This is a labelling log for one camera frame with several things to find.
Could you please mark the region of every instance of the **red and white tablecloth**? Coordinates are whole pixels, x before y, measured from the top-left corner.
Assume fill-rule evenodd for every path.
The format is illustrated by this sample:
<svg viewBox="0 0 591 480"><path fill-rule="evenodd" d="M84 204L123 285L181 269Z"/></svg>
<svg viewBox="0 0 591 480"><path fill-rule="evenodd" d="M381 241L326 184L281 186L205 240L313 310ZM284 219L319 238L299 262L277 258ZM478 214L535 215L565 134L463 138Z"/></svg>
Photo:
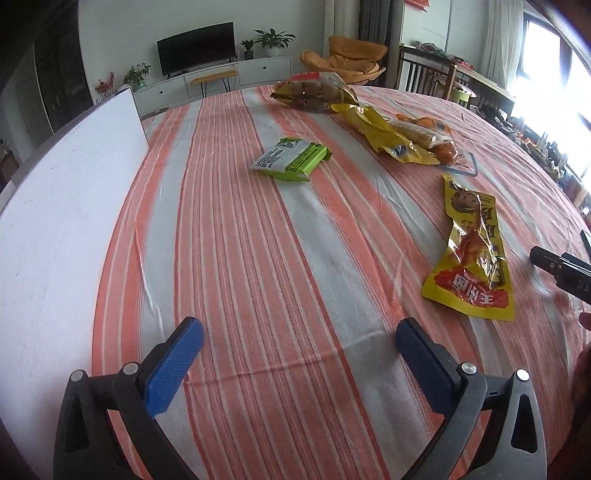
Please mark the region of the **red and white tablecloth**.
<svg viewBox="0 0 591 480"><path fill-rule="evenodd" d="M385 114L402 106L446 121L459 147L474 153L479 175L456 179L496 197L515 321L467 317L421 297L450 232L438 167L378 155L340 117L290 109L268 98L270 87L147 120L151 149L100 282L92 373L116 372L184 317L199 318L205 346L157 420L200 478L400 478L441 421L392 347L407 316L487 374L530 372L549 459L569 431L573 363L587 340L577 323L582 303L528 254L539 245L584 259L575 208L465 108L356 90ZM331 149L310 183L248 170L286 136ZM124 449L145 474L129 440Z"/></svg>

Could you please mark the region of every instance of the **flat screen tv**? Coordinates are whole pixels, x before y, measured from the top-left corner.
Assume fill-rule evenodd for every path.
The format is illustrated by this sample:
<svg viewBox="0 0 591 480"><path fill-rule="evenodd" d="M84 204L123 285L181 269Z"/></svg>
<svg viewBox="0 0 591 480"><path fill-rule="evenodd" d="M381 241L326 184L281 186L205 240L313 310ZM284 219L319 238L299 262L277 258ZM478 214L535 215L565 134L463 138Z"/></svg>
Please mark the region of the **flat screen tv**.
<svg viewBox="0 0 591 480"><path fill-rule="evenodd" d="M198 28L158 42L162 75L236 57L234 22Z"/></svg>

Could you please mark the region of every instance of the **orange armchair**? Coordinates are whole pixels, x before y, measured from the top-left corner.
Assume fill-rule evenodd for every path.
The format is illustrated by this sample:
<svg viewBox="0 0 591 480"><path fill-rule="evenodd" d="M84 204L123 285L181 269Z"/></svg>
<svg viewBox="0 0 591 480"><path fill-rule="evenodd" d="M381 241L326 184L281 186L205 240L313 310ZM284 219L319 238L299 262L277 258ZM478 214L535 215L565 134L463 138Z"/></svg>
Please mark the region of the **orange armchair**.
<svg viewBox="0 0 591 480"><path fill-rule="evenodd" d="M301 62L311 72L335 72L353 85L365 85L386 71L378 62L388 52L388 47L346 37L329 37L330 57L324 59L316 52L304 50Z"/></svg>

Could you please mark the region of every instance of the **green snack package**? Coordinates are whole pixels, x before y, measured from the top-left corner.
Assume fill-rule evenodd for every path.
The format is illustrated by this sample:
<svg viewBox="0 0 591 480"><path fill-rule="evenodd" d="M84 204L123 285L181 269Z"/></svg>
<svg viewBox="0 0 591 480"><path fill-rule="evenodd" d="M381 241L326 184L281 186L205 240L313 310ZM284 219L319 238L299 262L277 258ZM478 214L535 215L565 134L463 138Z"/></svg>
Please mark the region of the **green snack package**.
<svg viewBox="0 0 591 480"><path fill-rule="evenodd" d="M301 138L282 138L251 165L251 170L260 170L281 180L310 181L314 167L331 155L322 144Z"/></svg>

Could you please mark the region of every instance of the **dark door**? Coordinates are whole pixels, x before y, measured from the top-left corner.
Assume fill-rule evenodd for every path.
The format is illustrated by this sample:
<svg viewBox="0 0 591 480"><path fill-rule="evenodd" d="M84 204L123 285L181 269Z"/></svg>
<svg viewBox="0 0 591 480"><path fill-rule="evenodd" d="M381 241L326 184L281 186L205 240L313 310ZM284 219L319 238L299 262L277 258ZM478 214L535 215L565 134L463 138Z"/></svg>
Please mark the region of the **dark door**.
<svg viewBox="0 0 591 480"><path fill-rule="evenodd" d="M35 41L41 97L54 132L92 106L80 39L78 2L57 13Z"/></svg>

